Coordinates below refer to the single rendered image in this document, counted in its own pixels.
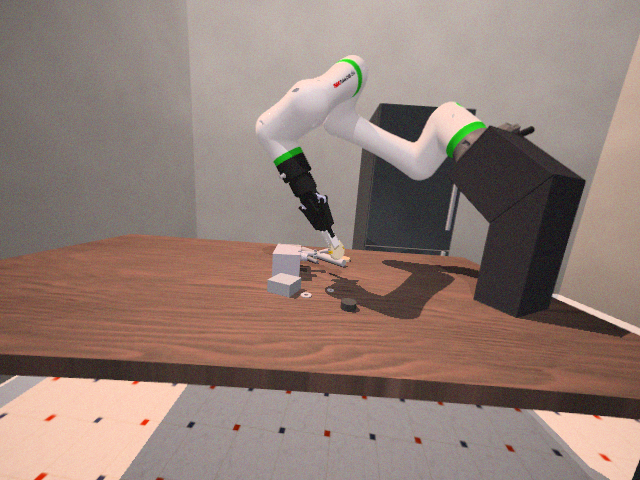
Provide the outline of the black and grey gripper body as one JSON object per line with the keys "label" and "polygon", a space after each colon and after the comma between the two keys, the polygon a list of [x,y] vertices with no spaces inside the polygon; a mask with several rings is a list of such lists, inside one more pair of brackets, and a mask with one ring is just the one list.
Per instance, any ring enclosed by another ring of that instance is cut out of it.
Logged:
{"label": "black and grey gripper body", "polygon": [[316,190],[317,185],[310,172],[304,174],[303,176],[293,180],[288,184],[292,189],[295,197],[300,198],[301,204],[303,204],[304,201],[311,199],[315,208],[320,206],[319,200],[316,195],[316,193],[319,194],[319,192]]}

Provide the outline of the long pale grey bar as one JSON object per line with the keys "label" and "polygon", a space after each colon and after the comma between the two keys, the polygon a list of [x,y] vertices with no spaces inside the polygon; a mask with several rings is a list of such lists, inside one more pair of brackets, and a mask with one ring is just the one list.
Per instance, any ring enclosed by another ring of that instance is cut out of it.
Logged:
{"label": "long pale grey bar", "polygon": [[[312,252],[314,252],[314,250],[306,248],[306,247],[301,247],[301,251],[312,251]],[[346,260],[345,259],[334,260],[334,259],[332,259],[330,257],[329,254],[325,254],[325,253],[320,254],[319,251],[317,251],[317,258],[325,260],[325,261],[328,261],[328,262],[331,262],[333,264],[336,264],[336,265],[339,265],[339,266],[342,266],[342,267],[344,267],[346,265]]]}

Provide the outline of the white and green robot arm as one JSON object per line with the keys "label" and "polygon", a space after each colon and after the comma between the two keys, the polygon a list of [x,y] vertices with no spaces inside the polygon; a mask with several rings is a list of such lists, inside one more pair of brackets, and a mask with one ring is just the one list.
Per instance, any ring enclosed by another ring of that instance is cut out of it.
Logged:
{"label": "white and green robot arm", "polygon": [[292,182],[311,170],[298,140],[323,122],[330,135],[372,152],[414,180],[432,176],[447,156],[457,162],[487,129],[464,107],[449,102],[432,113],[417,142],[406,141],[356,113],[367,78],[363,59],[350,55],[324,75],[296,83],[259,117],[256,136],[279,179]]}

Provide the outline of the dark grey short cylinder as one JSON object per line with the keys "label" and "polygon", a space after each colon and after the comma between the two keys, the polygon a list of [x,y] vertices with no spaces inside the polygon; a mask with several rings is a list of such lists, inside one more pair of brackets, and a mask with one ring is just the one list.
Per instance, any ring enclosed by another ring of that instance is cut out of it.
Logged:
{"label": "dark grey short cylinder", "polygon": [[354,312],[356,310],[357,302],[351,298],[343,298],[341,299],[340,308],[346,312]]}

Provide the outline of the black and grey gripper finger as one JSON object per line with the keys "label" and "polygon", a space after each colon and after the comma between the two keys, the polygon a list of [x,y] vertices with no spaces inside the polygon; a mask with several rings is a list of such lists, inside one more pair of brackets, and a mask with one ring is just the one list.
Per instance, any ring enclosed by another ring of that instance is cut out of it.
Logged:
{"label": "black and grey gripper finger", "polygon": [[316,213],[317,217],[319,218],[324,228],[323,231],[325,231],[331,245],[333,246],[333,248],[336,248],[340,243],[331,227],[334,224],[334,221],[328,205],[328,197],[327,195],[322,196],[317,193],[316,195],[319,200],[320,206],[315,208],[311,199],[307,200],[308,204],[311,206],[312,210]]}
{"label": "black and grey gripper finger", "polygon": [[303,204],[301,204],[301,206],[298,207],[299,210],[301,212],[303,212],[303,214],[306,216],[306,218],[309,220],[309,222],[311,223],[311,225],[314,227],[315,230],[319,230],[321,231],[328,247],[331,244],[325,231],[323,231],[323,226],[319,220],[319,218],[317,217],[316,213],[310,209],[307,201],[304,201]]}

